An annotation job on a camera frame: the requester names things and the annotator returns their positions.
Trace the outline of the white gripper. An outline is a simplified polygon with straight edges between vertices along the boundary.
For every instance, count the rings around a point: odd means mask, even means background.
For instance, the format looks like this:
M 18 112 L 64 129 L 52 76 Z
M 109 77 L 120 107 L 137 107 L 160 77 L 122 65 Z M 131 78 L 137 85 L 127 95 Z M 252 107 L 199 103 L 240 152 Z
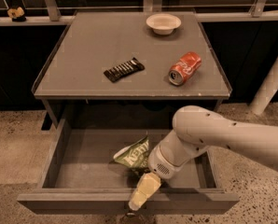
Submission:
M 170 148 L 158 144 L 149 154 L 148 168 L 153 173 L 141 176 L 129 201 L 129 207 L 133 211 L 138 211 L 160 188 L 160 178 L 164 180 L 173 178 L 182 166 L 176 164 L 176 156 Z

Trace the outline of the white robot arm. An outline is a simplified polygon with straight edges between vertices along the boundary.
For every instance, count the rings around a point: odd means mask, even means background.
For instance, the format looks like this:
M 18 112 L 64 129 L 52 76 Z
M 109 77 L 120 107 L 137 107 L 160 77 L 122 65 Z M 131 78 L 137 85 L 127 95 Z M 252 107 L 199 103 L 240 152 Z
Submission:
M 226 119 L 214 111 L 187 105 L 173 116 L 172 130 L 151 150 L 149 172 L 129 201 L 133 211 L 208 147 L 223 147 L 278 172 L 278 127 Z

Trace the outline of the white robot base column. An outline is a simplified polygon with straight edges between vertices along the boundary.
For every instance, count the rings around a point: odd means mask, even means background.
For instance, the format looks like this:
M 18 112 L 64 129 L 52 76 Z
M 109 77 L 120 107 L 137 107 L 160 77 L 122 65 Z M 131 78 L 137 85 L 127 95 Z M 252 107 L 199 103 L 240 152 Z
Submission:
M 250 110 L 261 115 L 278 92 L 278 56 L 250 104 Z

